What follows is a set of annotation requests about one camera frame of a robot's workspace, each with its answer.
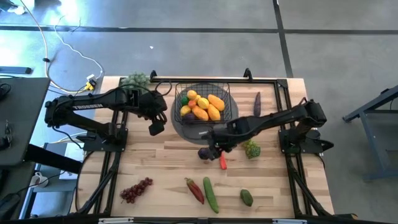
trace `fruit basket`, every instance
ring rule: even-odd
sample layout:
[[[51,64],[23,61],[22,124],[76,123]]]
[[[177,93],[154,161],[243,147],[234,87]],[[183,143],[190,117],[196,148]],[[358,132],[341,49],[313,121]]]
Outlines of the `fruit basket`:
[[[232,119],[228,83],[178,83],[175,86],[174,106],[175,120],[180,124],[219,124]]]

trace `green cucumber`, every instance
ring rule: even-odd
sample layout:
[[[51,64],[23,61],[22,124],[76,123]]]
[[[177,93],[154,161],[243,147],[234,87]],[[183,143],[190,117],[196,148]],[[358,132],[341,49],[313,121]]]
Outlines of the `green cucumber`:
[[[214,191],[213,188],[211,187],[211,182],[208,177],[203,178],[203,186],[205,186],[206,198],[207,201],[209,202],[211,209],[215,213],[218,213],[217,199],[216,196],[214,195]]]
[[[253,204],[253,197],[248,190],[241,190],[241,199],[243,203],[249,207]]]

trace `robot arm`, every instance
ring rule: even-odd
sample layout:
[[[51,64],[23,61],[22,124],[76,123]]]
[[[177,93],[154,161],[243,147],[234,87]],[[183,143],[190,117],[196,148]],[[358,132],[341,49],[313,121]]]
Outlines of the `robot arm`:
[[[141,94],[139,90],[128,90],[117,87],[106,93],[87,96],[61,96],[45,104],[45,122],[49,127],[69,124],[77,128],[97,133],[107,141],[117,140],[118,128],[114,123],[99,123],[75,114],[74,111],[97,108],[109,108],[114,111],[127,111],[152,121],[149,126],[151,135],[161,133],[167,118],[163,96],[156,90]]]
[[[305,98],[293,108],[266,116],[245,116],[232,120],[226,124],[226,128],[212,129],[202,139],[206,139],[209,148],[206,153],[199,153],[201,159],[216,159],[222,151],[231,152],[237,144],[247,141],[258,135],[261,131],[283,124],[299,121],[297,127],[289,130],[288,141],[297,144],[305,139],[306,134],[312,128],[319,128],[326,122],[325,114],[319,103]]]

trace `grape cluster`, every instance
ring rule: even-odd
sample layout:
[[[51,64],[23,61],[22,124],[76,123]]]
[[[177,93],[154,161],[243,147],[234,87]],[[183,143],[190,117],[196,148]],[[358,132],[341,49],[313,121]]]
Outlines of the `grape cluster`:
[[[149,177],[146,177],[145,180],[140,181],[138,184],[124,189],[120,192],[120,197],[125,200],[127,203],[134,203],[136,197],[142,195],[145,192],[145,188],[148,185],[152,185],[153,180]]]

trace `table leg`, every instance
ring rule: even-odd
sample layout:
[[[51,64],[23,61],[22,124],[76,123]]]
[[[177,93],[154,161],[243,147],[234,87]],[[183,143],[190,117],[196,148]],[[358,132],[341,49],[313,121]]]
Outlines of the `table leg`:
[[[78,174],[81,162],[47,151],[41,147],[29,144],[27,147],[25,161],[32,161],[39,164],[55,167],[67,172]]]

